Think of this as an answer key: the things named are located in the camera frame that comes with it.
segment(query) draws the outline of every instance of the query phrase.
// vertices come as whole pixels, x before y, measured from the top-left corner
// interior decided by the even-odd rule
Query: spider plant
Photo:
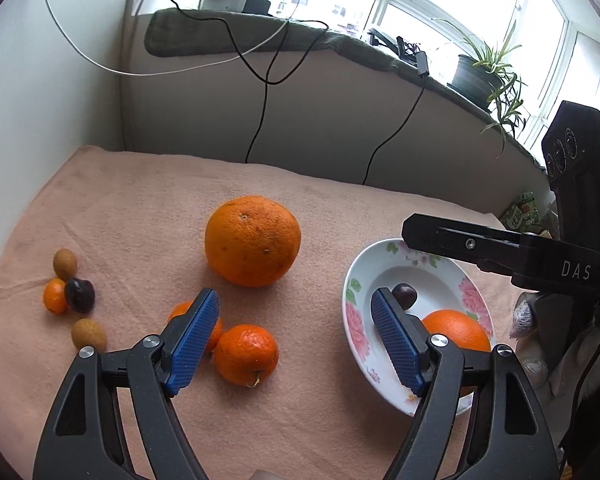
[[[516,30],[516,22],[513,22],[511,25],[502,46],[498,47],[496,44],[495,47],[491,47],[486,43],[478,46],[450,21],[440,21],[447,23],[462,35],[462,42],[467,44],[473,51],[473,55],[471,56],[474,60],[473,66],[497,76],[502,83],[499,88],[494,88],[493,85],[490,85],[493,92],[487,98],[487,104],[490,107],[491,113],[496,113],[496,120],[493,123],[487,124],[481,131],[483,133],[493,126],[500,126],[502,131],[502,150],[500,154],[502,154],[506,143],[506,133],[509,132],[515,139],[516,132],[523,130],[526,126],[526,119],[519,110],[524,103],[524,99],[522,98],[522,85],[524,83],[520,79],[520,76],[514,72],[512,65],[506,61],[507,55],[520,47],[518,44],[509,46],[513,33]]]

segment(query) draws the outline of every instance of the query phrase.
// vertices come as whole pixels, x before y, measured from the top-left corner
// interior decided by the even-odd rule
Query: potted plant
[[[487,44],[478,47],[453,23],[447,20],[440,21],[448,23],[460,32],[463,43],[469,45],[474,51],[474,56],[463,54],[458,56],[458,68],[449,86],[488,113],[496,113],[496,120],[485,126],[481,133],[492,126],[500,126],[504,150],[506,133],[510,133],[515,138],[516,132],[524,129],[526,125],[526,119],[522,117],[519,110],[524,103],[522,99],[524,83],[513,71],[512,65],[505,61],[507,54],[520,47],[520,45],[509,46],[516,23],[511,26],[502,46],[496,45],[492,48]]]

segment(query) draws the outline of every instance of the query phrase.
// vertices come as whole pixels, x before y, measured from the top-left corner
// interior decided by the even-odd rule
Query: floral plate
[[[409,283],[418,299],[409,313],[424,318],[434,310],[452,308],[480,323],[491,342],[491,315],[474,283],[452,260],[407,247],[400,238],[382,240],[362,251],[349,267],[342,291],[342,317],[351,352],[371,385],[398,410],[413,416],[419,399],[402,386],[378,330],[371,319],[371,295],[381,287]],[[459,415],[471,406],[473,394],[459,399]]]

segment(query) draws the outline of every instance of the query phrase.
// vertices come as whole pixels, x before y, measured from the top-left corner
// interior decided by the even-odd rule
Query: camera lens
[[[558,167],[558,171],[563,172],[567,167],[566,156],[564,155],[564,146],[560,140],[554,142],[554,157],[555,165]]]
[[[546,156],[546,170],[549,173],[549,176],[554,176],[555,166],[554,166],[554,158],[551,154]]]
[[[578,144],[576,143],[576,136],[568,128],[565,134],[565,141],[567,145],[567,153],[569,153],[569,156],[571,158],[576,158],[576,155],[578,154]]]

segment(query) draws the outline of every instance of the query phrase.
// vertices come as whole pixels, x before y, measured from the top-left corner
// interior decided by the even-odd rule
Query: plant pot
[[[489,111],[488,97],[493,90],[502,86],[502,81],[495,74],[488,73],[481,66],[474,66],[475,59],[460,54],[454,79],[448,85],[463,95],[477,107]]]

